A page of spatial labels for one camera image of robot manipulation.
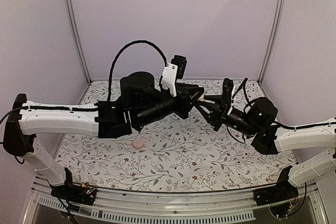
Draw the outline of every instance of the black cable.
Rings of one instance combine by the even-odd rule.
[[[253,103],[255,103],[255,102],[257,101],[257,99],[258,99],[258,98],[253,99],[253,100],[249,101],[249,102],[245,105],[245,107],[244,107],[244,113],[245,113],[245,114],[247,114],[247,113],[246,113],[246,108],[247,108],[248,106],[251,107],[251,105],[252,105]]]
[[[75,220],[75,218],[74,218],[75,215],[73,215],[73,214],[70,212],[69,208],[68,208],[68,207],[63,203],[63,201],[58,197],[58,195],[57,195],[56,191],[53,189],[52,185],[51,185],[51,184],[49,184],[49,185],[50,185],[50,187],[51,187],[51,190],[54,192],[56,198],[58,199],[58,201],[59,201],[59,202],[62,204],[62,206],[66,209],[66,211],[67,211],[67,213],[68,213],[68,218],[69,218],[69,220],[70,220],[73,224],[78,224],[78,222],[77,222],[77,221]]]
[[[22,108],[25,107],[20,107],[20,108],[16,108],[13,110],[8,111],[1,119],[0,119],[0,124],[2,124],[2,122],[6,119],[6,117],[8,117],[10,114],[12,114],[13,112],[17,111],[17,110],[21,110]]]
[[[308,129],[308,128],[313,128],[313,127],[317,127],[317,126],[326,126],[326,125],[333,125],[336,124],[336,122],[330,122],[330,123],[315,123],[315,124],[307,124],[307,125],[302,125],[302,126],[297,126],[297,127],[293,127],[293,126],[286,126],[283,125],[279,122],[274,121],[275,124],[279,125],[280,127],[286,129],[286,130],[302,130],[302,129]]]
[[[230,132],[230,130],[229,130],[229,126],[226,126],[226,130],[227,130],[227,132],[229,133],[229,135],[234,139],[234,140],[236,140],[238,143],[240,143],[240,144],[245,144],[246,143],[246,140],[244,139],[244,142],[241,142],[241,141],[239,141],[237,138],[235,138],[232,134],[231,134],[231,132]]]
[[[17,156],[14,156],[14,157],[15,157],[15,160],[16,160],[19,164],[21,164],[21,165],[24,164],[24,162],[25,162],[24,158],[22,159],[22,161],[20,161],[20,160],[17,158]]]
[[[294,214],[296,214],[298,211],[300,211],[300,209],[302,208],[303,204],[305,203],[306,197],[307,197],[307,183],[305,183],[304,185],[305,187],[305,191],[304,191],[304,197],[303,200],[301,202],[301,205],[297,208],[297,210],[295,212],[290,212],[288,215],[286,215],[288,213],[288,210],[286,212],[283,212],[281,215],[280,214],[276,214],[275,212],[273,212],[272,208],[269,208],[269,211],[271,212],[271,214],[276,217],[277,219],[286,219],[290,216],[293,216]]]
[[[114,58],[114,60],[112,62],[112,65],[111,65],[110,74],[109,74],[109,90],[108,90],[108,95],[107,95],[107,101],[108,102],[111,100],[112,74],[113,74],[113,69],[114,69],[114,66],[116,65],[117,59],[119,58],[119,56],[121,55],[121,53],[124,52],[124,50],[126,48],[128,48],[128,47],[130,47],[132,45],[135,45],[135,44],[147,44],[147,45],[150,45],[153,48],[155,48],[159,52],[159,54],[161,55],[161,57],[162,57],[162,59],[164,61],[164,65],[167,66],[167,58],[166,58],[166,56],[163,54],[163,52],[161,51],[161,49],[157,45],[155,45],[154,43],[152,43],[150,41],[147,41],[147,40],[135,40],[135,41],[132,41],[132,42],[126,44],[117,53],[116,57]]]
[[[249,98],[247,96],[247,92],[246,92],[246,81],[245,81],[244,86],[243,86],[243,92],[244,92],[245,100],[247,101],[247,104],[249,104],[250,100],[249,100]]]
[[[245,85],[245,83],[247,82],[247,78],[245,78],[241,84],[239,85],[238,89],[236,90],[236,92],[234,93],[234,95],[232,96],[232,98],[234,98],[236,96],[236,94],[238,94],[238,92],[243,88],[243,86]]]
[[[31,109],[31,110],[66,110],[66,111],[75,111],[75,112],[94,112],[98,111],[97,108],[71,108],[71,107],[65,107],[65,106],[30,106],[25,107],[25,110]]]
[[[79,211],[80,207],[71,204],[70,200],[67,199],[66,202],[68,203],[68,208],[70,208],[73,211],[77,211],[77,212]]]
[[[160,80],[159,80],[159,86],[160,86],[160,90],[161,90],[161,92],[163,91],[163,87],[162,87],[162,78],[163,78],[163,76],[160,76]]]

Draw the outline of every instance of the floral tablecloth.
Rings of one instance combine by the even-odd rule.
[[[207,94],[220,94],[222,80],[193,80],[187,83],[203,86]],[[83,100],[103,101],[108,83],[96,81]],[[257,82],[247,82],[250,99],[264,96]],[[120,95],[119,82],[113,81],[112,99]],[[242,92],[235,107],[246,103]],[[241,134],[231,130],[238,139]],[[135,150],[132,141],[145,141]],[[246,188],[274,183],[282,168],[296,162],[292,152],[261,155],[251,140],[240,144],[232,139],[226,127],[215,132],[193,109],[187,120],[175,114],[146,126],[142,132],[118,139],[97,139],[67,134],[56,160],[68,167],[77,182],[100,187],[140,191],[192,192]]]

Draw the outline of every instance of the vertical metal pole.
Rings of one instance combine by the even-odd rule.
[[[81,43],[80,43],[78,28],[77,28],[77,25],[76,25],[75,14],[73,12],[74,8],[72,6],[72,0],[64,0],[64,1],[65,1],[65,6],[66,6],[66,9],[67,9],[67,13],[68,13],[70,29],[71,29],[71,32],[72,32],[73,41],[75,42],[75,47],[76,47],[79,63],[80,63],[80,66],[82,68],[85,80],[89,84],[91,82],[90,73],[89,73],[88,66],[87,66],[86,61],[85,61],[83,48],[82,48]]]
[[[277,32],[278,32],[278,28],[280,24],[280,18],[281,18],[282,8],[284,6],[284,1],[285,0],[277,0],[277,6],[276,6],[275,15],[274,15],[272,30],[269,36],[264,61],[262,63],[261,71],[260,71],[259,78],[258,78],[258,82],[260,83],[260,85],[262,85],[262,83],[264,82],[267,68],[269,65],[269,61],[272,55],[274,43],[277,37]]]

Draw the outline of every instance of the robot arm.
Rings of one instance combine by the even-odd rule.
[[[18,95],[8,117],[4,149],[33,165],[50,183],[59,198],[92,205],[95,187],[72,183],[71,172],[59,166],[39,142],[38,133],[75,133],[98,138],[117,138],[140,131],[145,125],[175,113],[183,119],[195,106],[215,131],[225,124],[253,137],[252,146],[261,154],[278,154],[305,147],[332,149],[281,171],[276,186],[255,190],[258,205],[297,196],[297,187],[336,168],[336,119],[314,125],[281,128],[272,125],[278,110],[267,98],[250,101],[248,112],[234,107],[233,82],[225,79],[222,95],[203,95],[204,89],[177,83],[183,76],[186,59],[175,56],[162,73],[161,90],[154,87],[150,73],[136,72],[120,80],[121,96],[115,101],[86,105],[50,105],[27,101]]]
[[[277,154],[298,148],[329,148],[303,163],[284,168],[275,186],[255,190],[254,199],[257,205],[298,196],[298,186],[336,170],[336,118],[287,128],[272,125],[263,129],[254,138],[252,146],[262,154]]]
[[[162,74],[161,91],[154,87],[150,73],[136,72],[120,80],[121,96],[115,101],[98,101],[86,105],[53,105],[27,101],[19,94],[14,111],[6,122],[3,147],[24,158],[42,174],[59,198],[92,205],[95,186],[75,185],[72,174],[61,167],[43,148],[38,133],[75,133],[98,138],[117,138],[140,131],[145,125],[175,113],[183,119],[204,89],[191,84],[176,83],[182,78],[186,59],[175,56]]]

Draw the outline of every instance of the metal bar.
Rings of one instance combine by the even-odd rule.
[[[300,197],[305,187],[298,188]],[[32,190],[44,197],[51,198],[51,189],[44,178],[37,176]],[[88,212],[103,211],[119,215],[142,217],[205,217],[234,214],[241,211],[261,209],[253,200],[253,190],[217,191],[203,193],[153,193],[98,188],[93,206],[83,206]],[[308,183],[307,197],[317,194],[315,183]]]
[[[90,77],[89,69],[88,69],[88,66],[86,64],[86,60],[85,60],[85,57],[84,57],[84,52],[83,52],[82,45],[80,43],[78,28],[77,28],[76,19],[75,19],[75,14],[73,12],[74,8],[72,6],[72,0],[64,0],[64,1],[65,1],[65,6],[66,6],[66,9],[67,9],[67,13],[68,13],[70,29],[71,29],[73,41],[75,43],[75,48],[76,48],[76,51],[77,51],[79,63],[80,63],[80,66],[82,68],[82,72],[83,72],[83,75],[84,75],[84,78],[85,78],[86,82],[91,83],[91,77]]]
[[[317,224],[329,223],[321,195],[320,194],[310,195],[310,201],[312,204],[312,210],[315,215],[316,223]]]
[[[32,224],[33,223],[33,218],[34,218],[34,214],[36,212],[36,208],[37,208],[37,199],[40,196],[36,193],[34,193],[33,191],[29,192],[29,202],[28,202],[28,206],[26,208],[26,212],[25,215],[23,217],[23,221],[22,224]]]
[[[270,33],[270,36],[269,36],[264,61],[262,63],[261,71],[260,71],[259,78],[258,78],[258,82],[260,83],[260,85],[262,85],[262,83],[265,79],[265,75],[266,75],[267,68],[268,68],[268,65],[269,65],[269,61],[270,61],[270,58],[271,58],[271,54],[272,54],[272,51],[273,51],[274,43],[275,43],[275,40],[276,40],[276,37],[277,37],[278,28],[279,28],[279,24],[280,24],[281,13],[282,13],[282,9],[283,9],[283,6],[284,6],[284,1],[285,0],[277,0],[273,25],[272,25],[271,33]]]

